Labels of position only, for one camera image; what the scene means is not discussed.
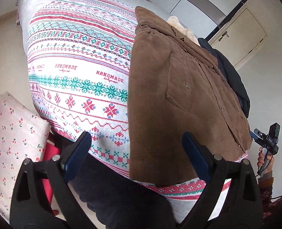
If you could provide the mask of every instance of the bedspread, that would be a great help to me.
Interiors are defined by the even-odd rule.
[[[55,0],[37,11],[28,31],[35,108],[55,131],[73,141],[89,131],[89,153],[125,177],[129,176],[127,94],[137,25],[134,11],[117,0]],[[173,207],[178,204],[174,199],[189,200],[187,214],[206,184],[196,178],[164,188],[142,185],[172,198]],[[220,208],[229,185],[226,180]]]

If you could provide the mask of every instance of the hand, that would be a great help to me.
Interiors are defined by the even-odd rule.
[[[258,167],[261,167],[264,164],[264,154],[262,153],[262,147],[260,147],[259,149],[259,157],[258,157]],[[270,161],[269,165],[266,167],[264,174],[271,172],[273,169],[273,164],[274,164],[274,160],[275,158],[273,157],[273,155],[267,155],[266,158],[268,159],[268,161]]]

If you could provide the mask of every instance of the cherry print pillow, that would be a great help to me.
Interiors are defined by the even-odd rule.
[[[9,222],[11,196],[25,158],[41,161],[50,125],[10,93],[0,95],[0,214]]]

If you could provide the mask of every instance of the screw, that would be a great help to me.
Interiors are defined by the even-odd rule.
[[[53,160],[53,161],[58,161],[58,160],[60,160],[60,155],[58,155],[58,154],[54,155],[54,156],[52,157],[52,160]]]
[[[31,159],[30,159],[30,158],[27,158],[27,159],[25,159],[25,160],[23,161],[23,163],[24,163],[25,165],[27,165],[27,164],[29,164],[30,161],[31,161]]]
[[[220,156],[219,154],[215,154],[214,158],[218,161],[222,160],[222,156]]]
[[[249,162],[248,159],[243,159],[243,163],[246,164],[246,165],[249,165],[250,162]]]

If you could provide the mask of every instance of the blue gripper pad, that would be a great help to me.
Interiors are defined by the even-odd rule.
[[[250,131],[249,134],[254,140],[259,139],[259,137],[255,133],[253,133],[252,131]]]
[[[73,180],[79,171],[91,147],[91,134],[83,132],[73,145],[68,146],[62,154],[61,167],[64,170],[64,181]]]
[[[210,167],[213,165],[212,154],[201,145],[190,132],[182,136],[182,147],[185,150],[198,177],[206,183],[211,181]]]

